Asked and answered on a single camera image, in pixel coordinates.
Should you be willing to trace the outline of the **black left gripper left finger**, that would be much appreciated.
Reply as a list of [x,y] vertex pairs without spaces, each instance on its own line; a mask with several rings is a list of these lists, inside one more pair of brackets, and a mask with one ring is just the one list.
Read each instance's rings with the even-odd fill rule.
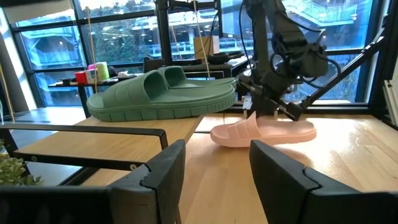
[[180,223],[185,141],[175,141],[130,174],[113,182],[113,223]]

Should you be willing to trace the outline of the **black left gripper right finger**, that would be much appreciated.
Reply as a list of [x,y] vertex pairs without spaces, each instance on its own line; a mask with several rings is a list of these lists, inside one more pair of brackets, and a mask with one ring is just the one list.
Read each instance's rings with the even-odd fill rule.
[[397,224],[395,192],[360,192],[258,140],[249,160],[269,223]]

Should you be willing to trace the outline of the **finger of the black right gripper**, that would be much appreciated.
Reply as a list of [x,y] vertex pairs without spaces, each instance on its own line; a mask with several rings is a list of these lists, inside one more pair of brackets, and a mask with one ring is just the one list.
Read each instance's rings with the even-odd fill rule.
[[274,115],[277,105],[272,101],[260,98],[257,101],[257,117]]
[[243,110],[244,111],[253,111],[253,101],[252,95],[248,93],[246,96],[243,97]]

